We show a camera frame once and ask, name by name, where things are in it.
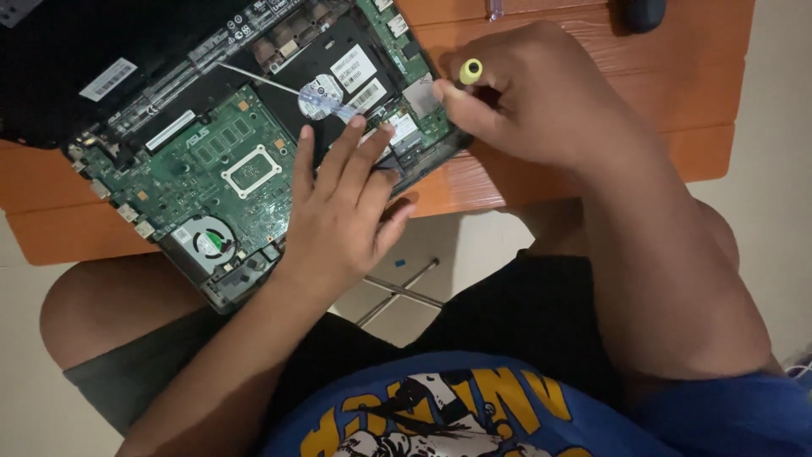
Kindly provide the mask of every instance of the wooden table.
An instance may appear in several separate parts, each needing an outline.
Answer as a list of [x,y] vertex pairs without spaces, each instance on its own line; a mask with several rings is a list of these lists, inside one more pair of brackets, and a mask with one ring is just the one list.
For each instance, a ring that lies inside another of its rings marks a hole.
[[[490,23],[485,0],[400,0],[432,57],[535,20],[575,35],[620,93],[663,135],[685,181],[724,176],[739,109],[755,0],[669,0],[665,23],[619,37],[607,0],[505,0]],[[57,151],[0,141],[0,207],[34,265],[154,251]],[[481,143],[421,181],[418,215],[517,206],[575,194],[565,176]]]

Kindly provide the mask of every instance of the black shorts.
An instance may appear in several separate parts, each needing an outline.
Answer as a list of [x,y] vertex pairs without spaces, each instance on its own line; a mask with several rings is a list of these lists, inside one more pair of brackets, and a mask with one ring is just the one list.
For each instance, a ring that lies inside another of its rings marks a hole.
[[[65,371],[121,434],[227,322],[204,309]],[[519,255],[457,294],[412,344],[399,348],[330,313],[285,367],[269,406],[272,426],[336,379],[397,359],[445,350],[504,355],[533,365],[616,409],[620,379],[603,349],[587,258]]]

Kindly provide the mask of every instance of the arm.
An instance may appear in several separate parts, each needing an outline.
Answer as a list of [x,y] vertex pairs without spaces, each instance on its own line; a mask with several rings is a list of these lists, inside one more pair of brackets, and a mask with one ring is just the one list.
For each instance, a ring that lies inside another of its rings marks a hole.
[[435,84],[449,117],[502,151],[581,185],[601,334],[630,380],[754,372],[770,341],[753,300],[646,126],[557,24],[473,41],[498,105]]
[[394,129],[363,146],[353,118],[313,181],[313,130],[302,129],[287,249],[269,281],[158,395],[118,456],[243,455],[261,432],[286,360],[330,305],[395,244],[413,204],[382,224],[397,173],[369,174]]

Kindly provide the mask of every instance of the open laptop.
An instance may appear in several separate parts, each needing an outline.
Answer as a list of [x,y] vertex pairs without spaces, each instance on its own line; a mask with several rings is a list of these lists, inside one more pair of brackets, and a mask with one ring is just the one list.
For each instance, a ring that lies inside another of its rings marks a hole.
[[0,135],[61,148],[221,313],[284,252],[299,130],[314,127],[318,165],[346,124],[218,63],[341,100],[369,134],[395,124],[378,163],[400,172],[395,194],[472,140],[434,100],[437,73],[392,0],[12,3]]

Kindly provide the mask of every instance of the cooling fan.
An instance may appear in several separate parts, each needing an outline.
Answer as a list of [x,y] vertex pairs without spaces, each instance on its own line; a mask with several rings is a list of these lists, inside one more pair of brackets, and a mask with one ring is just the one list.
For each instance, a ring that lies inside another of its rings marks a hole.
[[186,253],[208,273],[234,258],[234,232],[225,222],[210,215],[193,217],[172,233]]

